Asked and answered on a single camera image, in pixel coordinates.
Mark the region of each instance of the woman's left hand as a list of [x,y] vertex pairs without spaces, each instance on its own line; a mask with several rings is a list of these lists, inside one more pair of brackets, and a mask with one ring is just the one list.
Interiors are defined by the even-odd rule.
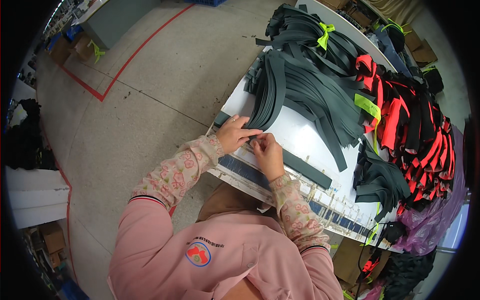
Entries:
[[250,136],[263,132],[260,129],[242,129],[248,120],[250,120],[250,117],[235,115],[226,120],[216,132],[216,137],[222,144],[225,154],[236,151],[243,143],[249,140]]

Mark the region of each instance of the floral sleeve cover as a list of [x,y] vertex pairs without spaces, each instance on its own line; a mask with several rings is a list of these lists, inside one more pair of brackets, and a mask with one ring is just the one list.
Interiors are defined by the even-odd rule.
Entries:
[[317,221],[317,215],[300,195],[300,182],[283,175],[272,183],[270,188],[276,199],[276,213],[282,221],[285,233],[297,245],[300,253],[320,247],[330,252],[329,237]]
[[203,172],[215,167],[224,155],[216,135],[202,135],[180,146],[173,158],[164,160],[133,189],[132,199],[144,195],[162,202],[167,210],[182,200]]

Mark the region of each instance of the table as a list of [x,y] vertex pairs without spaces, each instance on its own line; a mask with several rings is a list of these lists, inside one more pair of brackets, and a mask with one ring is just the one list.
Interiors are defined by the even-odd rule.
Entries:
[[[299,4],[306,4],[309,13],[316,13],[327,24],[334,24],[336,30],[347,35],[368,51],[374,61],[395,71],[387,58],[371,41],[340,15],[315,0],[299,0],[296,7]],[[234,114],[251,115],[255,96],[243,90],[245,83],[244,76],[221,111],[231,116]],[[215,130],[216,128],[212,124],[207,134],[211,134]],[[348,146],[342,149],[347,169],[339,172],[332,154],[318,135],[315,125],[294,110],[283,106],[276,121],[266,132],[273,133],[282,147],[332,179],[330,188],[326,190],[285,166],[285,171],[292,178],[300,180],[301,194],[307,199],[312,210],[317,213],[319,221],[324,224],[325,228],[344,237],[365,241],[368,230],[376,224],[373,218],[377,214],[377,203],[355,203],[356,192],[352,188],[353,171],[357,165],[360,145],[355,148]],[[372,133],[367,134],[367,139],[372,143]],[[388,153],[380,151],[380,156],[386,160]],[[272,194],[266,187],[268,182],[265,182],[259,169],[253,149],[250,145],[244,144],[231,155],[221,159],[218,166],[209,172],[239,190],[275,206]],[[395,211],[387,214],[382,222],[393,221],[395,215]],[[387,245],[382,243],[381,248],[386,249]]]
[[160,0],[97,0],[82,15],[80,24],[101,49],[110,49],[144,15],[160,4]]

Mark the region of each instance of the woman's right hand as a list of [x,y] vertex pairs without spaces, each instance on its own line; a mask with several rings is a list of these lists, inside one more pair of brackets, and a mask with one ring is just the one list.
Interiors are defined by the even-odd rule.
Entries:
[[285,174],[282,146],[276,142],[273,134],[259,134],[250,145],[253,147],[260,168],[269,182]]

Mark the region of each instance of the black cable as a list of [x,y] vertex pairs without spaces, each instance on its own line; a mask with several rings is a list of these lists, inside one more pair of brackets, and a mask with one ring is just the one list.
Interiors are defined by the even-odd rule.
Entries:
[[[360,251],[359,260],[358,260],[358,263],[357,263],[357,265],[358,265],[358,267],[359,267],[359,270],[360,270],[360,283],[359,283],[359,287],[357,288],[357,293],[355,294],[355,300],[358,300],[359,292],[360,292],[360,286],[361,286],[363,280],[365,279],[365,278],[363,278],[363,268],[360,267],[361,255],[363,254],[363,248],[365,248],[365,247],[367,246],[368,236],[370,235],[370,232],[372,231],[372,229],[374,229],[375,227],[376,227],[376,225],[373,226],[372,228],[370,228],[370,230],[368,230],[367,235],[365,236],[365,242],[363,242],[363,247],[361,248],[361,251]],[[375,246],[373,247],[373,250],[374,250],[374,251],[378,248],[378,245],[379,245],[379,244],[380,244],[380,243],[377,243],[377,245],[375,245]]]

